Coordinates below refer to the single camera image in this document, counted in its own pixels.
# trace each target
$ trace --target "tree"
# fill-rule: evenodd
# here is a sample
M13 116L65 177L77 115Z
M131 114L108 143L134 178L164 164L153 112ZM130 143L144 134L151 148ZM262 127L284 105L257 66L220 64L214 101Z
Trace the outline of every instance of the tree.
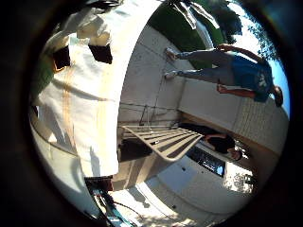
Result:
M251 26L248 26L248 30L252 32L258 39L258 43L260 45L260 50L258 51L258 54L260 54L267 61L278 61L279 56L276 52L276 48L271 39L269 38L268 33L266 32L264 27L250 13L246 12L245 17L253 23Z
M209 13L216 18L220 25L220 29L227 42L233 44L236 41L233 36L241 35L242 24L239 15L227 6L229 1L205 0L205 3L209 7Z

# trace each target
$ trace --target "dark window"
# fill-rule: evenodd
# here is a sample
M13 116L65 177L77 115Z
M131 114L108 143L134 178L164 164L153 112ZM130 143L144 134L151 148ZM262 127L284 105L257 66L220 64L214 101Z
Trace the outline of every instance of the dark window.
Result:
M209 171L223 177L225 171L225 162L210 155L200 148L193 147L187 156L198 163L200 166L208 169Z

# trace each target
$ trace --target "sky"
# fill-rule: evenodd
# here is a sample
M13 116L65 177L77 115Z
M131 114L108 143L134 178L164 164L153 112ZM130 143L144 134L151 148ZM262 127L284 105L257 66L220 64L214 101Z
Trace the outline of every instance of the sky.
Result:
M247 48L248 50L258 54L258 39L247 29L249 25L252 25L252 23L247 18L243 17L245 15L245 11L240 6L233 3L230 3L228 6L240 16L242 23L242 35L234 36L236 39L234 45ZM284 102L282 108L284 108L288 118L290 118L290 92L287 78L278 61L269 61L269 63L272 67L274 84L280 86L283 92Z

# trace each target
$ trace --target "gray pants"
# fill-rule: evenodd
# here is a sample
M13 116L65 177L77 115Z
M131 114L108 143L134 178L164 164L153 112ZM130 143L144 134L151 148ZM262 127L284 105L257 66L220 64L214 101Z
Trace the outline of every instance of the gray pants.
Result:
M200 70L178 71L177 75L190 79L201 79L207 82L220 83L227 86L234 86L234 74L232 72L232 55L218 49L197 50L193 52L182 52L176 55L180 60L205 61L216 65L215 68Z

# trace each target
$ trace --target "blue shirt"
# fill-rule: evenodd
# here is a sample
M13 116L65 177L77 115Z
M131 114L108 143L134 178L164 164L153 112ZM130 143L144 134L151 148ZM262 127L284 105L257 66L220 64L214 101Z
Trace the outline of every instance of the blue shirt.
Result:
M265 102L273 86L272 69L269 63L253 62L237 54L233 58L235 85L254 91L256 93L254 100Z

